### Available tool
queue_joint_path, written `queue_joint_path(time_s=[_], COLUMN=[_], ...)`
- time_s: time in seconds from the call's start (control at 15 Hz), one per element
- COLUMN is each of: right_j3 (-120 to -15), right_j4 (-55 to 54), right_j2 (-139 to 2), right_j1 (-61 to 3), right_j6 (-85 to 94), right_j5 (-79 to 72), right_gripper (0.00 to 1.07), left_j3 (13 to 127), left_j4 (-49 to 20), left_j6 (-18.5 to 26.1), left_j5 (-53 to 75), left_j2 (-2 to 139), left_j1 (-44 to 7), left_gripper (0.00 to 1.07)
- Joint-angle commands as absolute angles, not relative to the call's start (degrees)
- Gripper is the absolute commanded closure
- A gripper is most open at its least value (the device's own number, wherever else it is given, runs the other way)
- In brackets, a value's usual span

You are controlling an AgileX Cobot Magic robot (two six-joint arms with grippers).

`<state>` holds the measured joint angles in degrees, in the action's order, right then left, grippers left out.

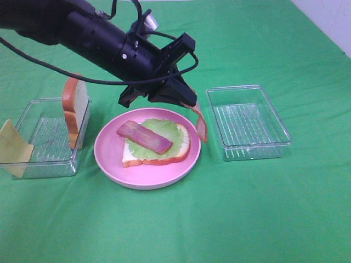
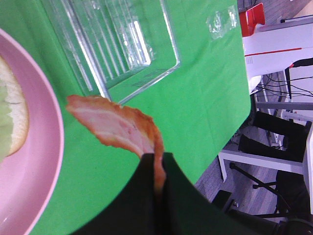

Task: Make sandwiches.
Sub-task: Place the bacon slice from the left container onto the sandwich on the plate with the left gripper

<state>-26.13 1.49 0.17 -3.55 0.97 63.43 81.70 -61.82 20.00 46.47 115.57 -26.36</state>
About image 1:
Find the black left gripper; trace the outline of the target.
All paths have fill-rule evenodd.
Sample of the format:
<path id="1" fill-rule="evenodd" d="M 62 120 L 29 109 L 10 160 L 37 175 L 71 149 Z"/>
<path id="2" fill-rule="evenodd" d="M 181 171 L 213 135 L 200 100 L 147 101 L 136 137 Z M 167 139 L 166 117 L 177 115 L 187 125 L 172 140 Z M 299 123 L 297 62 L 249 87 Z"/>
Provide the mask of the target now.
<path id="1" fill-rule="evenodd" d="M 164 102 L 178 106 L 195 106 L 197 95 L 185 82 L 177 68 L 177 62 L 187 54 L 193 55 L 195 40 L 186 33 L 162 48 L 156 55 L 152 75 L 147 79 L 165 77 L 160 81 L 128 85 L 121 93 L 118 103 L 124 107 L 139 96 L 147 97 L 149 102 Z"/>

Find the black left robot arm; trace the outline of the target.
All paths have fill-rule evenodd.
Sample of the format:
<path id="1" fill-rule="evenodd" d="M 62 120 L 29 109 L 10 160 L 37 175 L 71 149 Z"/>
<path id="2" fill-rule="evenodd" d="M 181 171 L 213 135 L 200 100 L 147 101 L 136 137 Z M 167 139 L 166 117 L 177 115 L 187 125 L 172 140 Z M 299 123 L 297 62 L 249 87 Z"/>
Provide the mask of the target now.
<path id="1" fill-rule="evenodd" d="M 195 106 L 196 93 L 183 80 L 177 62 L 193 54 L 195 41 L 187 34 L 172 37 L 158 48 L 149 42 L 158 24 L 151 10 L 138 1 L 137 20 L 124 32 L 111 23 L 115 15 L 97 11 L 87 1 L 1 1 L 1 28 L 46 45 L 62 44 L 118 78 L 125 90 L 120 105 L 137 97 L 150 102 Z"/>

